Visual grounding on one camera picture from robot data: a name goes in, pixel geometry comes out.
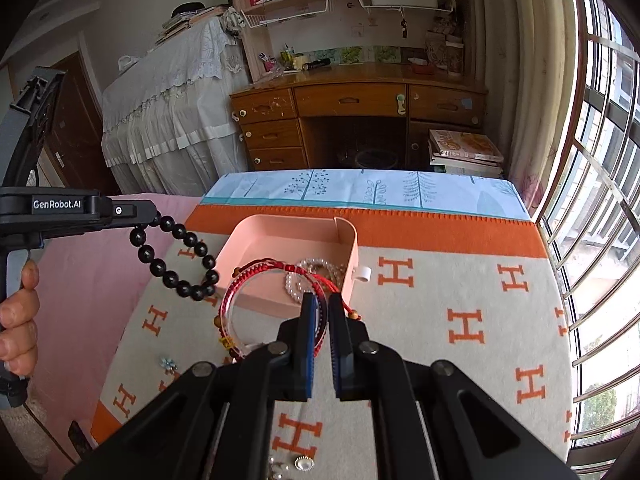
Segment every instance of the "white curtain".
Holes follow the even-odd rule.
[[[478,52],[484,52],[476,77],[484,76],[488,89],[485,133],[505,155],[509,180],[533,215],[551,177],[574,89],[574,0],[478,1],[485,27],[476,27]]]
[[[229,99],[249,84],[241,49],[225,47],[222,78],[172,86],[104,132],[102,152],[123,193],[202,196],[220,176],[246,171]]]

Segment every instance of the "orange stripe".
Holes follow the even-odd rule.
[[[336,209],[292,206],[199,205],[185,222],[187,229],[231,234],[238,222],[255,214],[342,217],[353,223],[358,244],[418,251],[546,258],[532,222],[417,211]]]
[[[98,401],[95,407],[94,422],[91,424],[91,436],[98,444],[103,443],[122,427],[118,419],[111,415],[105,405]]]

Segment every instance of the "wooden desk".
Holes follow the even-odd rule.
[[[399,167],[424,170],[429,129],[480,132],[485,94],[446,73],[364,63],[285,75],[236,92],[231,102],[256,170],[336,167],[335,140],[354,129],[401,142]]]

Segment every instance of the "wire shelf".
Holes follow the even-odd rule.
[[[371,13],[371,9],[386,9],[397,10],[404,16],[405,9],[419,9],[419,10],[432,10],[435,12],[441,12],[443,14],[451,14],[456,9],[456,0],[450,0],[449,9],[441,9],[439,7],[418,7],[418,6],[389,6],[389,5],[365,5],[363,0],[358,0],[363,9],[367,11],[367,14]]]
[[[242,15],[244,16],[244,20],[249,28],[257,28],[257,27],[265,27],[270,23],[280,23],[286,22],[287,20],[293,20],[295,18],[302,18],[304,16],[315,16],[316,14],[322,14],[323,12],[327,12],[329,9],[329,0],[324,0],[324,9],[319,10],[309,10],[307,12],[299,12],[297,14],[293,14],[291,16],[284,16],[281,18],[267,18],[267,16],[263,13],[259,12],[244,12],[241,10]]]

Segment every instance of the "wooden cabinet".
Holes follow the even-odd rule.
[[[291,90],[288,88],[232,97],[231,104],[240,124],[296,117]]]
[[[388,83],[323,84],[294,90],[300,117],[403,117],[405,92],[405,85]]]
[[[409,85],[409,117],[466,124],[478,128],[484,117],[484,95],[435,86]]]
[[[304,170],[307,167],[302,148],[250,150],[250,155],[257,171]]]
[[[423,123],[409,121],[406,134],[406,167],[412,171],[426,171],[430,167],[429,130],[452,130],[454,132],[482,133],[476,128],[455,124]]]
[[[242,132],[250,150],[302,145],[297,119],[245,124]]]

